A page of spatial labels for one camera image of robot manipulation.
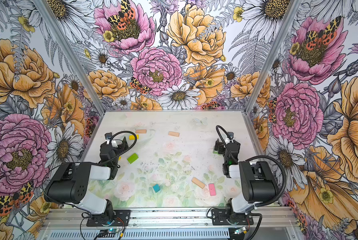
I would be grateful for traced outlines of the lime green block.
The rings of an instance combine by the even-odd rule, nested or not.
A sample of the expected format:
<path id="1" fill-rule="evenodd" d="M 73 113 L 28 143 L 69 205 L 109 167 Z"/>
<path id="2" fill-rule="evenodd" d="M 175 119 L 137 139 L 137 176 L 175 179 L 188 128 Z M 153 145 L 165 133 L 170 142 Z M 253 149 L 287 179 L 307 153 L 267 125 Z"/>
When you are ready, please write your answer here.
<path id="1" fill-rule="evenodd" d="M 139 159 L 139 156 L 136 154 L 136 153 L 134 153 L 134 154 L 132 154 L 131 156 L 129 156 L 128 158 L 127 158 L 127 161 L 130 163 L 130 164 L 132 164 L 132 163 L 134 163 L 136 160 L 138 160 Z"/>

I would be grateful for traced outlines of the natural wood block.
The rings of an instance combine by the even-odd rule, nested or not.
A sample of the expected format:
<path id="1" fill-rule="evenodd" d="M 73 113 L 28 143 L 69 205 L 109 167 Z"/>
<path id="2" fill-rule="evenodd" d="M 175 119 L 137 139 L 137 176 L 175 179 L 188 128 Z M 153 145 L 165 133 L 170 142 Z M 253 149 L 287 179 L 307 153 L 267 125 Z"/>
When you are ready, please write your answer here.
<path id="1" fill-rule="evenodd" d="M 146 134 L 146 133 L 147 133 L 147 130 L 145 130 L 145 129 L 136 130 L 135 133 L 136 133 L 136 134 Z"/>
<path id="2" fill-rule="evenodd" d="M 169 135 L 169 136 L 172 136 L 172 137 L 179 137 L 179 136 L 180 136 L 180 133 L 169 131 L 169 132 L 168 132 L 168 135 Z"/>
<path id="3" fill-rule="evenodd" d="M 192 178 L 192 183 L 195 184 L 196 186 L 198 186 L 201 189 L 204 189 L 205 186 L 206 186 L 202 181 L 200 181 L 199 179 L 197 179 L 195 177 Z"/>

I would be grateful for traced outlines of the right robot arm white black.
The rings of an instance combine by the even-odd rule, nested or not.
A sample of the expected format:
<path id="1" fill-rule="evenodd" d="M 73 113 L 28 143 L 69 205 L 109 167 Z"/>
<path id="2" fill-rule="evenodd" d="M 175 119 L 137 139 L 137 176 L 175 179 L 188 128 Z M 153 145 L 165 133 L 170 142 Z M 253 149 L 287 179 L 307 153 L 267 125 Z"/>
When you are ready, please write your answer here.
<path id="1" fill-rule="evenodd" d="M 222 138 L 217 129 L 219 138 L 215 142 L 214 152 L 223 156 L 223 174 L 235 179 L 240 184 L 241 193 L 235 197 L 228 197 L 225 210 L 213 210 L 214 225 L 229 223 L 230 225 L 252 224 L 251 212 L 258 207 L 267 206 L 276 202 L 285 191 L 285 183 L 280 185 L 266 161 L 267 159 L 281 169 L 282 181 L 286 180 L 285 171 L 280 163 L 268 156 L 255 156 L 245 161 L 238 161 L 241 144 L 234 139 L 234 133 L 225 132 L 227 137 Z"/>

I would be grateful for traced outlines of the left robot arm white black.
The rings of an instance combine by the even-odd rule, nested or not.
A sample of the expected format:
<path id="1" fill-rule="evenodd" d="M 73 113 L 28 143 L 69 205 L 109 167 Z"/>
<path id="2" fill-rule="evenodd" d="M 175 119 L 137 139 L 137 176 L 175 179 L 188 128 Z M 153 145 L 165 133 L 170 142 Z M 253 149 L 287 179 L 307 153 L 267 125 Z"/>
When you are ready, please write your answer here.
<path id="1" fill-rule="evenodd" d="M 44 199 L 48 202 L 74 206 L 87 213 L 89 219 L 97 225 L 110 226 L 116 220 L 112 202 L 100 198 L 88 190 L 89 181 L 114 180 L 120 165 L 119 158 L 130 146 L 126 137 L 117 140 L 121 131 L 114 135 L 105 134 L 106 141 L 100 146 L 98 163 L 63 163 L 56 168 L 50 182 L 44 190 Z"/>

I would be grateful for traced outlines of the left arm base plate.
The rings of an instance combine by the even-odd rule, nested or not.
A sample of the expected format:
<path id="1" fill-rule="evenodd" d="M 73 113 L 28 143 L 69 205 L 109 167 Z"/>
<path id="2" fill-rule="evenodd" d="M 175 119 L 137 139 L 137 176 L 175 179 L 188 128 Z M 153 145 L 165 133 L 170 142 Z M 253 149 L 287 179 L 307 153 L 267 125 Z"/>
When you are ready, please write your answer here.
<path id="1" fill-rule="evenodd" d="M 87 220 L 87 227 L 127 227 L 131 210 L 113 210 L 112 213 L 93 215 Z"/>

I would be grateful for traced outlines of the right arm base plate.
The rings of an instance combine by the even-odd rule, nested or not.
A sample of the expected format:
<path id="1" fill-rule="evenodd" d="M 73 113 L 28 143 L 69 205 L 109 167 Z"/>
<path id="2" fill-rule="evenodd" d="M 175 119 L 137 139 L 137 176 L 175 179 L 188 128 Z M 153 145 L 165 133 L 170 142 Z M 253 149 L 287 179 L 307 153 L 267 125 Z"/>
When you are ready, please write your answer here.
<path id="1" fill-rule="evenodd" d="M 248 226 L 253 225 L 253 218 L 246 214 L 237 214 L 230 210 L 210 208 L 207 217 L 214 226 Z"/>

